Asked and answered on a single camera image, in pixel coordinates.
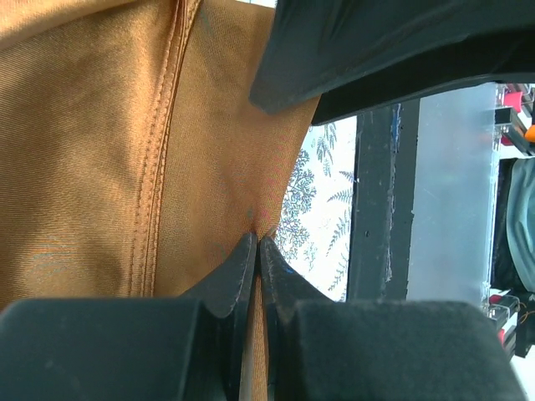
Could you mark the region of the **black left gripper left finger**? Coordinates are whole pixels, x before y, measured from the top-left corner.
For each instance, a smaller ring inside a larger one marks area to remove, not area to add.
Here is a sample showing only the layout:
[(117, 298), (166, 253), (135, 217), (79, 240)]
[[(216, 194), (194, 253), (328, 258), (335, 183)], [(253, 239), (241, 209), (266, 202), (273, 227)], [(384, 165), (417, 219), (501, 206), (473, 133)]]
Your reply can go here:
[(24, 299), (1, 315), (4, 400), (248, 400), (257, 237), (178, 297)]

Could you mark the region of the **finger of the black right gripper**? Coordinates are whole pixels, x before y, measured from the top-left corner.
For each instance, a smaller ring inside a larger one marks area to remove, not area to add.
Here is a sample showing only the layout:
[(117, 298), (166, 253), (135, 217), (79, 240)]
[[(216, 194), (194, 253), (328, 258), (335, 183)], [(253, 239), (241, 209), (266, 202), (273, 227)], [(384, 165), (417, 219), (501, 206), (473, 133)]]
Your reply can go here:
[(534, 80), (531, 1), (280, 1), (250, 90), (316, 125), (488, 82)]

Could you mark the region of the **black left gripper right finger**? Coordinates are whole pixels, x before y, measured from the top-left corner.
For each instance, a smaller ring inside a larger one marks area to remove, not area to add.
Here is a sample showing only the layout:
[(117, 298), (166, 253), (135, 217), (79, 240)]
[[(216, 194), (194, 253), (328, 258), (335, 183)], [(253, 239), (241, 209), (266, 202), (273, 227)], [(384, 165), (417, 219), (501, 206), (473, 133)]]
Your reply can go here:
[(335, 302), (259, 245), (271, 400), (522, 400), (497, 331), (463, 302)]

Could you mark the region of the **orange cloth napkin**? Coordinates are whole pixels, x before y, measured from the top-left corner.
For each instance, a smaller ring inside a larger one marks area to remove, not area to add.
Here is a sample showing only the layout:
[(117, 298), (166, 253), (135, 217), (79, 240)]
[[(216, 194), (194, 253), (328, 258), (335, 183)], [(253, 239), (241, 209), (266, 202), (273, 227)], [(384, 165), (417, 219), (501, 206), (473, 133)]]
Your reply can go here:
[[(1, 315), (42, 298), (178, 297), (277, 233), (318, 101), (250, 90), (275, 9), (241, 1), (1, 4)], [(267, 400), (254, 265), (252, 394)]]

